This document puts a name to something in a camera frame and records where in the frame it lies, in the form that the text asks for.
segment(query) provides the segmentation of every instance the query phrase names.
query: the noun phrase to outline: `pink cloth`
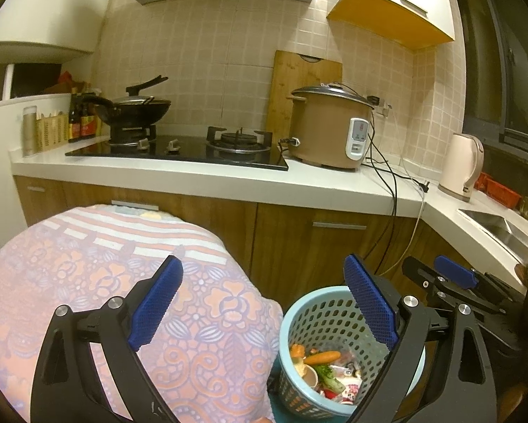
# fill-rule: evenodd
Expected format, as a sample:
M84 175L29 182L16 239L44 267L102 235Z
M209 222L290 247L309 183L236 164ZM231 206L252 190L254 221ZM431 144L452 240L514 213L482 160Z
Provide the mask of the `pink cloth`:
M183 284L139 357L182 423L271 417L266 380L282 311L262 298L215 235L167 214L77 208L0 250L0 389L29 421L35 365L55 307L98 308L150 277L168 254ZM101 348L93 348L113 410L128 416Z

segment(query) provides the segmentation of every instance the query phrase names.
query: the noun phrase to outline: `rice cooker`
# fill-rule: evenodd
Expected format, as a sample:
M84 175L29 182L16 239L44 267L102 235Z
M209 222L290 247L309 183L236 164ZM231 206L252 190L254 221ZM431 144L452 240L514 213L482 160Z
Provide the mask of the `rice cooker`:
M312 165L358 168L368 148L373 106L341 84L297 89L289 130L289 152Z

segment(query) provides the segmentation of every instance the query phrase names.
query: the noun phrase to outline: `black glass cooktop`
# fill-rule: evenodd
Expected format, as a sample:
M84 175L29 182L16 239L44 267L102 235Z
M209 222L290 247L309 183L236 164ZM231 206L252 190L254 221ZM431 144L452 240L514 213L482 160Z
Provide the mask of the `black glass cooktop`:
M167 153L166 148L172 140L178 140L178 153ZM66 153L68 156L127 157L133 159L162 159L168 161L206 162L207 164L240 165L243 167L270 168L287 170L288 165L276 146L269 151L255 154L236 154L220 151L207 146L203 137L166 136L156 137L148 149L140 151L136 147L113 147L107 141L94 143L85 148Z

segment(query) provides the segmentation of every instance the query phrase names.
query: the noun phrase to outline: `electric kettle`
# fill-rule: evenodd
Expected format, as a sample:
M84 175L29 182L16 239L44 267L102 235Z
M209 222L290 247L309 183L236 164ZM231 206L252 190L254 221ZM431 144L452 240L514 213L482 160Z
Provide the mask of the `electric kettle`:
M454 134L448 145L438 189L469 202L483 168L483 145L468 134Z

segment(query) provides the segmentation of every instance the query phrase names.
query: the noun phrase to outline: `window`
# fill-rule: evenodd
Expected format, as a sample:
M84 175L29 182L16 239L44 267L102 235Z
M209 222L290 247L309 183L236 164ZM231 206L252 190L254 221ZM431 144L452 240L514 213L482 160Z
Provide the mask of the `window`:
M523 0L458 3L466 47L464 131L495 148L528 153L528 8Z

